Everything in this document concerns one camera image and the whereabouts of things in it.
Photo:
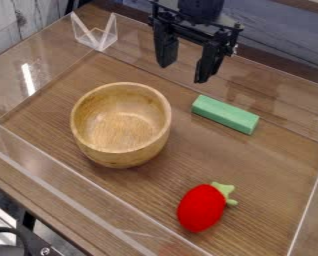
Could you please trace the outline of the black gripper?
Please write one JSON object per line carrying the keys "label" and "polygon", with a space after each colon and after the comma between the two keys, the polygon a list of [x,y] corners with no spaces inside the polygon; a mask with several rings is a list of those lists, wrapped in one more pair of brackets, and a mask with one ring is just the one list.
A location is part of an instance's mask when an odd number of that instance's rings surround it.
{"label": "black gripper", "polygon": [[[155,54],[161,68],[168,67],[177,58],[179,40],[171,25],[179,29],[181,36],[191,40],[209,39],[224,34],[228,45],[236,44],[244,26],[222,13],[224,0],[149,0],[149,3],[152,5],[149,23],[153,23]],[[222,44],[208,41],[196,63],[195,83],[205,83],[208,78],[216,74],[223,58]]]}

